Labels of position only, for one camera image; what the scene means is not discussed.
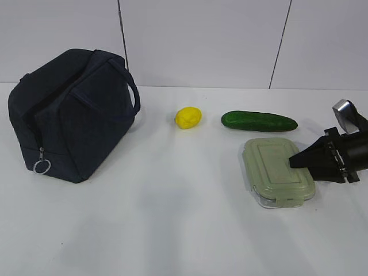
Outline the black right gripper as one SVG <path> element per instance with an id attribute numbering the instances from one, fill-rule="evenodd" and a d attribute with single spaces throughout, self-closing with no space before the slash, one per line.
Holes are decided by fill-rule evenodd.
<path id="1" fill-rule="evenodd" d="M 340 134 L 337 127 L 326 129 L 310 147 L 289 158 L 291 168 L 307 168 L 316 181 L 354 183 L 360 181 L 348 154 L 352 135 Z"/>

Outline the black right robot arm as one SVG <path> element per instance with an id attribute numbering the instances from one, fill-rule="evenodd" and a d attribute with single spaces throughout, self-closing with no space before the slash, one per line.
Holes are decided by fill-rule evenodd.
<path id="1" fill-rule="evenodd" d="M 354 183 L 358 172 L 367 169 L 367 132 L 343 134 L 337 128 L 310 147 L 289 158 L 291 168 L 307 168 L 315 181 Z"/>

